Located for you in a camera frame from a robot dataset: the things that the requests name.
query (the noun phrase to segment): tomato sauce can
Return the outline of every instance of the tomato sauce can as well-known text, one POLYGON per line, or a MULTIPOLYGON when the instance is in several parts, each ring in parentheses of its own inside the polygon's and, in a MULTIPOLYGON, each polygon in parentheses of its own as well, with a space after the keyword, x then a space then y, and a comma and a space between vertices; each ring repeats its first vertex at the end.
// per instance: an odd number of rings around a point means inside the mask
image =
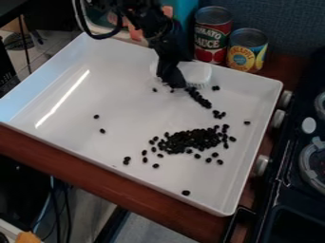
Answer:
POLYGON ((222 7, 205 7, 195 15, 195 56, 206 63, 220 64, 227 52, 232 14, 222 7))
POLYGON ((262 69, 268 46, 267 36, 255 28, 240 28, 231 33, 227 65, 233 69, 255 73, 262 69))

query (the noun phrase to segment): wall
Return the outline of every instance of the wall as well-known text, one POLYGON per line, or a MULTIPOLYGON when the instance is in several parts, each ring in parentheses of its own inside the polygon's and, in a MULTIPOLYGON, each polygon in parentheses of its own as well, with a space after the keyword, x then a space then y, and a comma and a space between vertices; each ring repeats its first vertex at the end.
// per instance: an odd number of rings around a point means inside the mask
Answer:
POLYGON ((325 0, 201 0, 201 5, 228 8, 234 28, 262 30, 276 52, 309 56, 325 46, 325 0))

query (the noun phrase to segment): white knob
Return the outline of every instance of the white knob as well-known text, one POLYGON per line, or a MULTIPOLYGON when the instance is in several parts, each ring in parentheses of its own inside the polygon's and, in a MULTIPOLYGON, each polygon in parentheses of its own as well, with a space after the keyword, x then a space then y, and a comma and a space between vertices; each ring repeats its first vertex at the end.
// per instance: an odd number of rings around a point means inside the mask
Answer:
POLYGON ((267 165, 269 164, 270 158, 267 156, 260 155, 258 156, 257 163, 254 168, 254 176, 255 177, 262 177, 266 170, 267 165))
POLYGON ((274 128, 280 128, 285 117, 283 110, 276 110, 275 115, 272 118, 271 126, 274 128))
POLYGON ((301 124, 301 129, 305 134, 312 134, 316 130, 316 122, 314 118, 305 118, 301 124))
POLYGON ((286 107, 288 107, 288 104, 292 97, 293 97, 292 91, 284 90, 282 92, 280 99, 278 100, 278 106, 285 109, 286 107))

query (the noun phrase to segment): table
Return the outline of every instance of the table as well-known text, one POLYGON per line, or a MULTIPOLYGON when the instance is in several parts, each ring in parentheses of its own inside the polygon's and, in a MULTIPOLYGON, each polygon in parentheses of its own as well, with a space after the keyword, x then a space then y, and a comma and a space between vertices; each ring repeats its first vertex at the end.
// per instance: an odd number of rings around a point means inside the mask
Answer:
POLYGON ((30 0, 1 0, 0 1, 0 28, 22 14, 30 0))
POLYGON ((18 17, 19 28, 20 28, 20 33, 22 35, 22 39, 23 39, 29 73, 31 73, 29 51, 27 49, 22 17, 20 15, 24 12, 24 9, 28 6, 28 3, 30 1, 31 0, 1 0, 0 1, 0 28, 2 26, 6 25, 11 20, 18 17))
MULTIPOLYGON (((285 89, 293 89, 307 64, 308 60, 302 58, 273 54, 259 75, 281 80, 285 89)), ((229 220, 122 178, 4 125, 0 125, 0 138, 0 154, 54 175, 199 242, 218 242, 229 220)), ((269 129, 259 152, 269 155, 273 143, 269 129)), ((240 204, 250 208, 253 201, 254 191, 249 178, 240 204)))

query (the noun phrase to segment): orange object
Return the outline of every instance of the orange object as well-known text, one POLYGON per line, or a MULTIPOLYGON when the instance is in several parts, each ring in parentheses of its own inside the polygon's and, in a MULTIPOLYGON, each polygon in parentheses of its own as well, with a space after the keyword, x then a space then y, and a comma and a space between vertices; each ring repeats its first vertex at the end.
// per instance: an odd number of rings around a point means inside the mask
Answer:
POLYGON ((41 243, 41 240, 32 232, 19 233, 15 243, 41 243))

